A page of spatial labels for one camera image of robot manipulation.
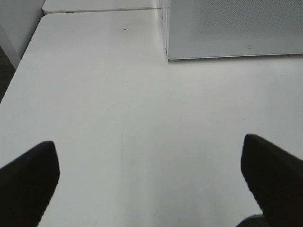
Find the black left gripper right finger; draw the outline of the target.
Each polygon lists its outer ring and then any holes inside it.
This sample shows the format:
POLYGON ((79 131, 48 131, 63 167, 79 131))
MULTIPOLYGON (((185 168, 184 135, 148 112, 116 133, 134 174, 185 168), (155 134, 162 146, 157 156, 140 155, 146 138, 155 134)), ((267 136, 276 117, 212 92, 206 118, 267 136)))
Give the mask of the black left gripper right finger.
POLYGON ((303 225, 303 162, 256 134, 244 138, 241 172, 271 227, 303 225))

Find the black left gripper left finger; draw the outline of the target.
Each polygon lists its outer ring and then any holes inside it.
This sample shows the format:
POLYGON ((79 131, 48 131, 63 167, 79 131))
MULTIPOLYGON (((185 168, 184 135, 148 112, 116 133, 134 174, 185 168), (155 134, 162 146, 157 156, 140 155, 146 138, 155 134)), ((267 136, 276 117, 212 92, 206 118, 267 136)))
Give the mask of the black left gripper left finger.
POLYGON ((0 225, 36 227, 60 177, 53 141, 43 141, 0 169, 0 225))

